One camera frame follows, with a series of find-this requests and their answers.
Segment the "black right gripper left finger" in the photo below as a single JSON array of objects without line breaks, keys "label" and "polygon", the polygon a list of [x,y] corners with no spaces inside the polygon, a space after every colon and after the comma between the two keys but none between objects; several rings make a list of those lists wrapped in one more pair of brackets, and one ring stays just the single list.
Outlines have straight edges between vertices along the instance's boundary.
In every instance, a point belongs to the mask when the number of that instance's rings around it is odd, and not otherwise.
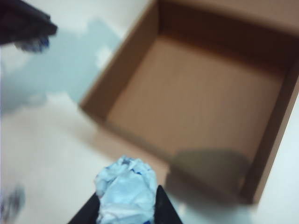
[{"label": "black right gripper left finger", "polygon": [[96,193],[79,209],[69,224],[96,224],[99,216],[100,200]]}]

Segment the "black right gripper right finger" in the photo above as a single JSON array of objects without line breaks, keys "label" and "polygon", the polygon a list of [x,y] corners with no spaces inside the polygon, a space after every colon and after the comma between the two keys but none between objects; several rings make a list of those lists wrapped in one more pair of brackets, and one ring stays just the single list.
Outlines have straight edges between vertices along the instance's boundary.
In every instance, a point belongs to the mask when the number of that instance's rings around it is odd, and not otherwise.
[{"label": "black right gripper right finger", "polygon": [[155,224],[183,224],[170,199],[161,185],[156,192],[156,203],[154,212]]}]

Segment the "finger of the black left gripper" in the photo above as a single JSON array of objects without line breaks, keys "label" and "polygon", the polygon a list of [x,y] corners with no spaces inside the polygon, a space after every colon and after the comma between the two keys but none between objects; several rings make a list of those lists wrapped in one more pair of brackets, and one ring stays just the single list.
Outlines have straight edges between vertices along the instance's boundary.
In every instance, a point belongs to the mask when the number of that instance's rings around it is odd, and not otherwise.
[{"label": "finger of the black left gripper", "polygon": [[57,25],[48,14],[22,0],[0,2],[1,45],[55,35]]}]

